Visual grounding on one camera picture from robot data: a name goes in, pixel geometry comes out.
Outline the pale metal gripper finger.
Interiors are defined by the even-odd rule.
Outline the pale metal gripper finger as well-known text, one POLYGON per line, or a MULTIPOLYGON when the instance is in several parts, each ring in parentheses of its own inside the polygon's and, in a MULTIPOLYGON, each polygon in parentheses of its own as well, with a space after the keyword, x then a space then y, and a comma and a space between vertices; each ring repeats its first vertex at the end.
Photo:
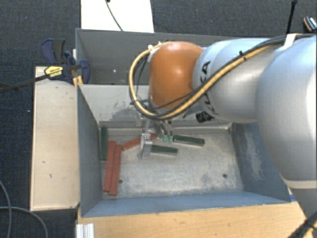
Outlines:
POLYGON ((144 135, 144 157, 149 156, 152 148, 151 134, 145 133, 144 135))
POLYGON ((138 153, 139 160, 142 159, 142 157, 143 157, 143 148, 144 148, 145 141, 146 141, 146 134, 142 133, 142 135, 140 137, 140 150, 138 153))

